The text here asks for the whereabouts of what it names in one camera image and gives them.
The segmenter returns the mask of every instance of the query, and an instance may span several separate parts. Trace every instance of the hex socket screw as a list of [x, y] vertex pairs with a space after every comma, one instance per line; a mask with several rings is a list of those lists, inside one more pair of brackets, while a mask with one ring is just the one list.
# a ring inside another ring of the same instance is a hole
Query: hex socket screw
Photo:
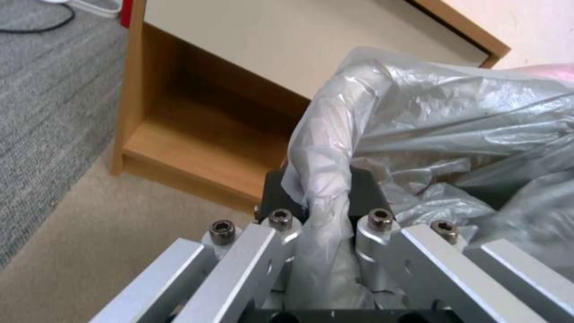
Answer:
[[459, 237], [459, 227], [445, 220], [434, 221], [430, 228], [450, 244], [456, 244]]
[[393, 215], [385, 209], [373, 209], [369, 212], [367, 224], [375, 231], [389, 231], [393, 227]]
[[235, 225], [229, 220], [218, 220], [211, 224], [211, 240], [216, 245], [226, 245], [235, 240]]
[[279, 232], [291, 229], [293, 214], [287, 209], [277, 209], [269, 215], [269, 225]]

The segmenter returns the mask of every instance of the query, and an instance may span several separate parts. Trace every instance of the black cable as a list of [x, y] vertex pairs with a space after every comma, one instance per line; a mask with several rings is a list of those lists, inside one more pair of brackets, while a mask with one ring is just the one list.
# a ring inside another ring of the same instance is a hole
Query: black cable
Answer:
[[70, 21], [72, 21], [74, 18], [76, 18], [76, 13], [70, 6], [68, 6], [65, 3], [61, 3], [60, 6], [68, 9], [68, 11], [70, 11], [70, 16], [68, 18], [66, 18], [64, 21], [58, 22], [56, 25], [49, 26], [46, 28], [40, 28], [40, 29], [0, 29], [0, 33], [6, 33], [6, 34], [38, 34], [38, 33], [49, 32], [49, 31], [52, 31], [54, 29], [58, 29], [60, 27], [63, 27], [65, 25], [67, 25]]

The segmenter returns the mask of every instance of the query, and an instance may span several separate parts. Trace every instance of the wooden shelf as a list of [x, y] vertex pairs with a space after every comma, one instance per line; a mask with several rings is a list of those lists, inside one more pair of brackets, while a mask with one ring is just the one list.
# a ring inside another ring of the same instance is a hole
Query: wooden shelf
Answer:
[[266, 173], [285, 157], [294, 122], [221, 88], [181, 83], [193, 90], [161, 98], [124, 154], [257, 203]]

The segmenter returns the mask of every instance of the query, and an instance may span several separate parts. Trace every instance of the clear plastic wrap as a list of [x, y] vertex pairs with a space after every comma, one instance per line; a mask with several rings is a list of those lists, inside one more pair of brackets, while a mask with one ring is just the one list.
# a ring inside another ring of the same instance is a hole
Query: clear plastic wrap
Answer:
[[[311, 216], [297, 247], [287, 306], [325, 307], [341, 299], [325, 291], [334, 281], [335, 257], [348, 258], [338, 250], [352, 236], [346, 217], [351, 163], [375, 174], [401, 225], [446, 218], [470, 239], [476, 226], [468, 222], [495, 211], [446, 183], [571, 133], [573, 93], [572, 84], [556, 80], [353, 50], [316, 94], [289, 143], [282, 185]], [[349, 290], [355, 285], [348, 279]], [[348, 303], [353, 299], [364, 297], [350, 295]]]

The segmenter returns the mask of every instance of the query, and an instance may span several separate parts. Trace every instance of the pink object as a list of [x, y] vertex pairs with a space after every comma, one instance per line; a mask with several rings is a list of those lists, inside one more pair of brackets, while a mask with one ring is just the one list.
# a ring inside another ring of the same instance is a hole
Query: pink object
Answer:
[[574, 64], [533, 65], [511, 68], [509, 71], [517, 71], [574, 83]]

